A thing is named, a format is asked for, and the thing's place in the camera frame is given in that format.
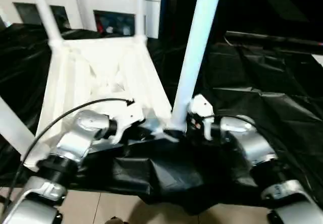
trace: white cabinet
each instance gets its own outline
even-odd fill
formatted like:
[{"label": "white cabinet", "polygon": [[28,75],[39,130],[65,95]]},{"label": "white cabinet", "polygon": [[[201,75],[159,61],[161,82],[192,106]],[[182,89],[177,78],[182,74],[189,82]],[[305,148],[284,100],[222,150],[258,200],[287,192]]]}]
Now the white cabinet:
[{"label": "white cabinet", "polygon": [[[104,12],[106,13],[106,17],[109,18],[111,18],[114,14],[121,18],[123,16],[122,14],[127,14],[126,16],[129,16],[136,13],[135,0],[77,1],[79,4],[79,10],[84,28],[88,30],[97,30],[97,17],[100,15],[104,16]],[[145,30],[148,37],[158,38],[160,1],[161,0],[145,0]]]},{"label": "white cabinet", "polygon": [[[71,28],[83,28],[77,0],[47,0],[47,2],[53,6],[52,9],[67,16]],[[34,22],[28,19],[28,14],[34,11],[35,0],[0,0],[0,7],[11,23]]]},{"label": "white cabinet", "polygon": [[[52,7],[56,19],[67,17],[72,29],[96,31],[98,17],[111,19],[114,16],[130,24],[126,29],[131,33],[134,30],[135,0],[47,0],[47,2]],[[158,38],[160,2],[161,0],[145,0],[145,30],[148,37]],[[35,0],[0,0],[0,9],[11,23],[40,24],[40,18],[33,16],[37,14]],[[103,30],[109,30],[106,28],[106,24],[110,23],[109,19],[103,23]]]}]

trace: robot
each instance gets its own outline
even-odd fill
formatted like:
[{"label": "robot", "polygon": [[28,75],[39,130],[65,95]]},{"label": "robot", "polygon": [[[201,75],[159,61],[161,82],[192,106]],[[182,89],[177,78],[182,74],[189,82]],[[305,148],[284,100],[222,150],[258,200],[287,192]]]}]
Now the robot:
[{"label": "robot", "polygon": [[[56,207],[63,203],[71,177],[82,165],[93,141],[112,137],[118,143],[127,128],[137,127],[144,120],[135,103],[128,107],[129,117],[117,119],[91,110],[78,112],[71,128],[47,158],[38,162],[38,172],[4,212],[0,223],[62,223],[63,215]],[[251,119],[244,116],[217,119],[211,104],[198,95],[189,104],[185,136],[188,140],[210,143],[216,138],[236,147],[261,190],[264,206],[271,209],[270,223],[323,224],[322,210],[281,163]]]}]

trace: silver metal part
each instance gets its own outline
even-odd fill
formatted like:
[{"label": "silver metal part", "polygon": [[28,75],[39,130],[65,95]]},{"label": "silver metal part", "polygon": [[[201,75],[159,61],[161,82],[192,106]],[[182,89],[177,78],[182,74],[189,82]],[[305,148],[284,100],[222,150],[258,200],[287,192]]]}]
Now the silver metal part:
[{"label": "silver metal part", "polygon": [[203,95],[199,94],[193,98],[191,103],[189,104],[189,113],[197,114],[200,117],[209,117],[203,119],[204,124],[204,137],[206,140],[211,141],[211,125],[214,122],[213,116],[213,106],[203,97]]},{"label": "silver metal part", "polygon": [[296,193],[304,194],[304,188],[298,180],[288,180],[283,183],[269,186],[262,192],[261,197],[262,199],[272,198],[278,200]]},{"label": "silver metal part", "polygon": [[0,223],[12,224],[11,219],[16,216],[16,211],[20,209],[22,202],[26,201],[26,196],[31,193],[36,193],[39,196],[42,196],[52,201],[58,201],[67,195],[67,190],[65,187],[57,183],[50,182],[49,180],[40,177],[32,176],[30,177],[24,188],[20,191],[15,201],[9,206],[8,210],[4,213]]},{"label": "silver metal part", "polygon": [[24,200],[16,209],[9,224],[52,224],[56,214],[57,209],[51,206]]},{"label": "silver metal part", "polygon": [[284,224],[322,224],[323,213],[310,201],[299,201],[275,209]]},{"label": "silver metal part", "polygon": [[92,142],[109,129],[109,117],[91,110],[76,114],[72,128],[66,132],[51,154],[71,159],[78,164],[87,155]]},{"label": "silver metal part", "polygon": [[231,138],[236,140],[250,168],[261,162],[277,158],[267,140],[250,123],[237,118],[223,117],[220,128],[224,140],[231,141]]}]

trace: floor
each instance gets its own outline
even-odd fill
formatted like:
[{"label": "floor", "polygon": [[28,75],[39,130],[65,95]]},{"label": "floor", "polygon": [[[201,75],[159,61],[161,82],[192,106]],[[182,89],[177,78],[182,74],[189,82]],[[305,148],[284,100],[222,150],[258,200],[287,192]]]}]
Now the floor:
[{"label": "floor", "polygon": [[[5,195],[7,188],[0,191]],[[188,216],[171,204],[146,205],[136,196],[69,191],[60,207],[63,224],[104,224],[113,216],[129,224],[267,224],[267,209],[216,205],[198,216]]]}]

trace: black tarp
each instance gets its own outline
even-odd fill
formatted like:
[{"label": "black tarp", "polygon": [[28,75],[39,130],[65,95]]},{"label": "black tarp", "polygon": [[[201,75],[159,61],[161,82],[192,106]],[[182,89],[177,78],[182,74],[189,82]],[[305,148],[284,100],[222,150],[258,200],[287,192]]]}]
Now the black tarp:
[{"label": "black tarp", "polygon": [[[95,32],[80,30],[65,31],[63,35],[69,39],[99,37]],[[12,81],[1,81],[0,95],[6,96],[5,100],[25,123],[29,122],[28,113],[31,119],[36,119],[41,110],[50,57],[45,38],[40,27],[14,25],[0,33],[1,73],[10,67],[7,72],[21,73]],[[173,102],[185,45],[150,39],[148,50]],[[246,115],[267,129],[265,136],[279,156],[290,164],[320,204],[321,75],[323,68],[310,55],[215,44],[206,50],[195,89],[195,93],[202,93],[213,104],[216,114]],[[20,93],[20,87],[30,89],[29,97],[25,91]],[[26,103],[34,94],[37,103]],[[28,110],[24,108],[27,106],[32,107]],[[216,144],[192,145],[185,138],[180,143],[147,140],[90,154],[71,188],[138,195],[147,203],[171,202],[183,206],[190,214],[219,202],[262,205],[256,187],[237,181],[232,163],[225,150]],[[8,184],[8,173],[17,164],[18,159],[14,158],[11,167],[1,172],[2,185]]]}]

